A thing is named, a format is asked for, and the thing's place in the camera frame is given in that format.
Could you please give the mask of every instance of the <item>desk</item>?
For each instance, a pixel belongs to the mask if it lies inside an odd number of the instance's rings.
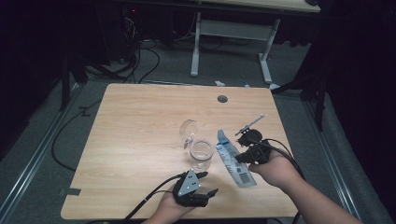
[[[202,2],[217,3],[217,4],[231,4],[242,7],[266,7],[271,9],[293,10],[302,12],[315,12],[319,13],[318,6],[312,7],[308,5],[305,0],[282,0],[282,1],[262,1],[262,0],[203,0],[198,1],[201,5]],[[276,18],[274,24],[271,25],[257,25],[246,24],[228,21],[213,21],[201,20],[201,13],[197,13],[196,28],[195,28],[195,45],[192,54],[191,62],[191,76],[198,76],[198,66],[200,58],[200,36],[201,35],[218,35],[225,37],[245,38],[263,41],[263,50],[259,54],[259,61],[262,67],[262,75],[265,83],[270,85],[270,89],[277,88],[276,84],[272,83],[270,71],[268,69],[267,57],[274,42],[276,31],[280,19]]]
[[[220,103],[219,95],[228,102]],[[188,171],[189,151],[178,133],[186,119],[198,121],[197,138],[216,144],[222,129],[242,152],[246,148],[237,145],[234,134],[262,113],[265,118],[252,128],[290,147],[268,89],[109,85],[70,187],[81,192],[66,196],[62,217],[124,218],[165,179]],[[238,188],[217,152],[207,171],[200,180],[203,190],[219,192],[207,207],[184,218],[293,217],[297,212],[286,194],[259,175],[253,174],[257,186]],[[161,194],[153,196],[134,218],[149,217],[160,199]]]

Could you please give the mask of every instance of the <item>dark background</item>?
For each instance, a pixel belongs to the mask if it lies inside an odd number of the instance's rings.
[[[395,1],[334,1],[331,6],[329,2],[320,3],[322,14],[350,20],[318,26],[316,22],[285,19],[275,42],[314,42],[296,79],[312,74],[323,76],[320,67],[326,66],[327,92],[346,137],[395,220]],[[0,3],[0,158],[6,156],[30,116],[59,80],[66,47],[98,63],[125,54],[121,25],[106,24],[104,20],[107,17],[116,21],[116,9],[104,15],[103,8],[90,5],[59,6],[44,1]],[[139,29],[169,45],[175,35],[173,30],[188,31],[193,15],[169,8],[139,10],[144,12]],[[241,18],[249,20],[243,16],[226,19]],[[299,88],[317,85],[317,81],[310,81]]]

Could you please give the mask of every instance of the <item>hole in table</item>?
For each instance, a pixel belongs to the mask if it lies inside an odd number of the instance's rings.
[[[220,95],[220,96],[218,96],[218,101],[219,101],[220,103],[227,103],[228,98],[227,98],[227,96],[225,96],[225,95]]]

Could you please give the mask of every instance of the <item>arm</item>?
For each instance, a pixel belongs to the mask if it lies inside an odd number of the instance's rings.
[[[178,221],[181,217],[189,213],[194,207],[184,207],[176,203],[172,188],[163,194],[157,210],[154,214],[144,221],[144,224],[171,224]]]
[[[307,223],[361,223],[305,182],[291,163],[275,151],[268,163],[250,164],[249,169],[288,194]]]

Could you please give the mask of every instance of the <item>glass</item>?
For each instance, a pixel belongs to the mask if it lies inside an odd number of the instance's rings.
[[[193,119],[187,119],[186,121],[183,122],[183,124],[180,127],[179,133],[181,136],[181,140],[184,143],[184,148],[186,148],[186,146],[192,142],[197,131],[198,131],[197,121]]]
[[[187,119],[180,127],[181,140],[184,148],[190,147],[190,165],[195,171],[202,172],[209,168],[213,156],[214,148],[206,140],[194,140],[198,131],[197,121]]]
[[[195,171],[205,171],[210,166],[213,156],[212,145],[205,140],[192,142],[190,145],[190,165]]]

